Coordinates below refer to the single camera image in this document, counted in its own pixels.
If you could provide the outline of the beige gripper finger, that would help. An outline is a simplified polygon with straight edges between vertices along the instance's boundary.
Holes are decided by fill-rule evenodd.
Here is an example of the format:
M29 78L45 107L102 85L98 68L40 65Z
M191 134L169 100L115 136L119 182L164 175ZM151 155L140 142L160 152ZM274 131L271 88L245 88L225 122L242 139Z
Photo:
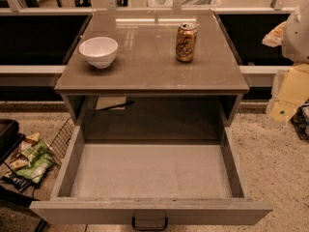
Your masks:
M277 47L282 44L283 32L286 22L283 21L274 27L268 34L262 39L262 44L270 47Z

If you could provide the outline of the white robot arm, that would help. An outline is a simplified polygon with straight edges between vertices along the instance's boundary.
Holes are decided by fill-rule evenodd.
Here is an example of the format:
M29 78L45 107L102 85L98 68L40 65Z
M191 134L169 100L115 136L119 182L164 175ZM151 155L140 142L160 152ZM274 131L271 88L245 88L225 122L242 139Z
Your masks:
M294 63L309 63L309 0L301 0L288 19L273 28L262 44L280 46L282 55Z

